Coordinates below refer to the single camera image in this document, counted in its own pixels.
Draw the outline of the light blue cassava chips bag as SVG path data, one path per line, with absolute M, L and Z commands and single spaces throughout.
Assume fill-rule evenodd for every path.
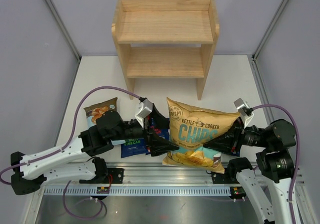
M 107 111 L 116 111 L 117 110 L 117 100 L 118 98 L 112 98 L 110 100 L 85 107 L 85 115 L 87 127 L 90 128 L 96 125 L 96 120 L 103 116 Z

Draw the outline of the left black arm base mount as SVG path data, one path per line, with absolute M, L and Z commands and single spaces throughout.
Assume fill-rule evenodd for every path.
M 90 184 L 122 184 L 124 179 L 123 168 L 107 168 L 106 171 L 96 171 L 95 177 L 89 180 Z

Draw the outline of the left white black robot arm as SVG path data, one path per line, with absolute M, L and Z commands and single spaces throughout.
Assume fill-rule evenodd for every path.
M 124 121 L 117 111 L 110 110 L 103 113 L 94 126 L 70 137 L 63 146 L 32 155 L 12 153 L 10 164 L 14 173 L 10 186 L 16 195 L 22 196 L 49 183 L 106 183 L 111 177 L 105 160 L 99 155 L 112 150 L 116 141 L 144 139 L 153 157 L 178 150 L 178 145 L 156 134 L 151 120 L 162 128 L 168 128 L 170 123 L 157 110 L 143 118 L 142 123 L 138 120 Z

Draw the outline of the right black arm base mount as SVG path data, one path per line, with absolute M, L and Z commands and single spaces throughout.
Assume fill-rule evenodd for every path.
M 211 179 L 213 184 L 239 184 L 234 171 L 225 169 L 224 174 L 212 173 Z

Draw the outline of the tan kettle cooked chips bag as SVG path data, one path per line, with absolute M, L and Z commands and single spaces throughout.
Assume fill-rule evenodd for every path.
M 162 164 L 205 169 L 223 174 L 221 152 L 204 147 L 204 143 L 225 134 L 240 117 L 166 99 L 169 113 L 169 140 L 179 146 L 169 151 Z

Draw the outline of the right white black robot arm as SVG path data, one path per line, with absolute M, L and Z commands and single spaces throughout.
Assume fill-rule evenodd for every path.
M 246 127 L 241 144 L 262 147 L 256 154 L 257 166 L 264 177 L 269 195 L 258 183 L 254 169 L 247 158 L 229 161 L 227 177 L 244 189 L 260 224 L 299 224 L 295 202 L 295 166 L 288 149 L 296 145 L 294 126 L 279 119 L 264 129 Z

